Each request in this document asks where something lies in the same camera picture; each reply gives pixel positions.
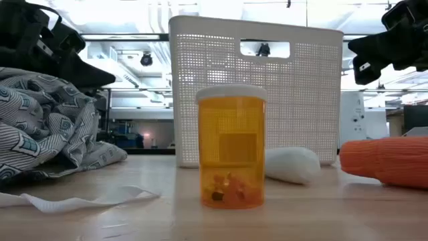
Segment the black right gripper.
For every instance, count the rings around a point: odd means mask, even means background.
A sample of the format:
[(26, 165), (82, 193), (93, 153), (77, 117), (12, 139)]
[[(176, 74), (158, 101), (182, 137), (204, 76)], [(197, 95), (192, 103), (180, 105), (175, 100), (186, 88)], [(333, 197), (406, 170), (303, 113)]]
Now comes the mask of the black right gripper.
[(387, 31), (348, 43), (357, 55), (352, 65), (358, 85), (378, 80), (381, 70), (391, 63), (396, 70), (427, 70), (427, 0), (399, 1), (381, 21)]

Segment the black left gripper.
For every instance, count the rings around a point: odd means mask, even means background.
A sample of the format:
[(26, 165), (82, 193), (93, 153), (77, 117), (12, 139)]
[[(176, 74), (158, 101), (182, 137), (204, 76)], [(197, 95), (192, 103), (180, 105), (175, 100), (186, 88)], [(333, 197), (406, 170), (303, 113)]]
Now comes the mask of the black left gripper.
[(1, 2), (1, 65), (34, 72), (58, 72), (78, 88), (99, 88), (116, 77), (86, 63), (80, 34), (62, 23), (61, 15), (26, 1)]

